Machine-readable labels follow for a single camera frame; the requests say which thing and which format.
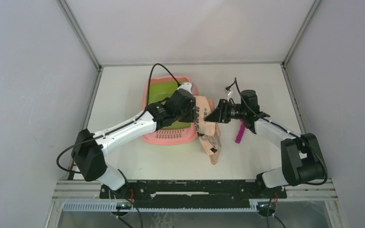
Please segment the cat litter bag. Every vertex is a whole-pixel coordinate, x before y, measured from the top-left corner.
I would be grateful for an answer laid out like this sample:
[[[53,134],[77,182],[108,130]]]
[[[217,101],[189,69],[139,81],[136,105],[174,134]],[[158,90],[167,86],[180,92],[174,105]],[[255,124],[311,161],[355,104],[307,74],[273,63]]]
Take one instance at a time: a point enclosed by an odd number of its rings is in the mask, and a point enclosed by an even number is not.
[[[218,163],[221,153],[221,131],[217,123],[207,122],[205,118],[215,110],[212,98],[195,96],[195,129],[201,144],[201,150],[210,158],[212,165]]]

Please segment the magenta plastic scoop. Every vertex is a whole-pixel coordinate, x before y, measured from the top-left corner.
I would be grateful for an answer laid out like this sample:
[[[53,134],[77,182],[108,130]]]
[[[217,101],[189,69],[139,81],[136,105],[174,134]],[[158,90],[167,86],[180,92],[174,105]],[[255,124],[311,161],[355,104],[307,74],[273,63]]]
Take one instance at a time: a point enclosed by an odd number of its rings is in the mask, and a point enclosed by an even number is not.
[[[244,121],[241,120],[240,121],[240,128],[239,128],[239,131],[238,131],[237,136],[235,138],[235,143],[237,143],[237,144],[241,143],[241,140],[244,136],[245,131],[246,131],[246,127],[245,127]]]

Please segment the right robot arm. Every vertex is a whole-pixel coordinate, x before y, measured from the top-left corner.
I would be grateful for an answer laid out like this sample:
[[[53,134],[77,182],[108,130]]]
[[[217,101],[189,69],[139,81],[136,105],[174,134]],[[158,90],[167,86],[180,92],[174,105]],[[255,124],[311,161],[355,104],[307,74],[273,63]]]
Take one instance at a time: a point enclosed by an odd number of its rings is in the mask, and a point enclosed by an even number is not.
[[[227,124],[232,119],[243,121],[253,134],[263,137],[280,149],[281,167],[257,175],[256,193],[269,197],[279,186],[315,185],[326,183],[327,167],[316,136],[312,133],[296,135],[273,122],[270,115],[262,112],[254,90],[239,93],[241,102],[221,99],[215,110],[208,114],[206,122]]]

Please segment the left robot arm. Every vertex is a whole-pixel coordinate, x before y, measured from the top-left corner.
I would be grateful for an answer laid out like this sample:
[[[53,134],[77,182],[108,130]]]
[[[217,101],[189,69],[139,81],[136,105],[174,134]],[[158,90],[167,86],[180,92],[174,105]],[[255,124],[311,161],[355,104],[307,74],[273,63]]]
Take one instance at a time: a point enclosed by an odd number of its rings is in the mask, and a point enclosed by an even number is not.
[[[80,131],[71,156],[86,182],[98,181],[118,198],[128,195],[130,186],[122,172],[108,165],[107,156],[118,146],[148,133],[154,133],[174,122],[193,122],[195,98],[190,91],[178,88],[164,101],[149,104],[132,118],[105,130]]]

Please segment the pink green litter box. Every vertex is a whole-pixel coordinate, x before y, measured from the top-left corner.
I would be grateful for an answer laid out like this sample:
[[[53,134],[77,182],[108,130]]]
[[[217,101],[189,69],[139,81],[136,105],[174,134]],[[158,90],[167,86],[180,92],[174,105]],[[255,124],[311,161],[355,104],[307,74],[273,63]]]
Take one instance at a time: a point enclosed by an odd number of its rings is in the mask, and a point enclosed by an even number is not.
[[[171,97],[177,87],[183,82],[191,82],[187,76],[161,76],[150,79],[146,83],[142,109],[146,109],[154,115],[156,131],[142,136],[146,143],[156,145],[179,145],[190,143],[197,138],[194,123],[179,122],[165,109],[165,102]],[[198,88],[194,85],[193,96],[198,94]]]

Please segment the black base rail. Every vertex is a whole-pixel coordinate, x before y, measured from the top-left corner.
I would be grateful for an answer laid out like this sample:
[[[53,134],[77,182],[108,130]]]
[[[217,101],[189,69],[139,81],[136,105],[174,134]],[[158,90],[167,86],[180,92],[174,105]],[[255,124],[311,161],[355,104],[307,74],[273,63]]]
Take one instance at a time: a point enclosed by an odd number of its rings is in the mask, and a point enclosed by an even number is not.
[[[118,190],[102,185],[100,199],[128,199],[140,209],[248,209],[251,200],[287,198],[282,187],[254,180],[129,180]]]

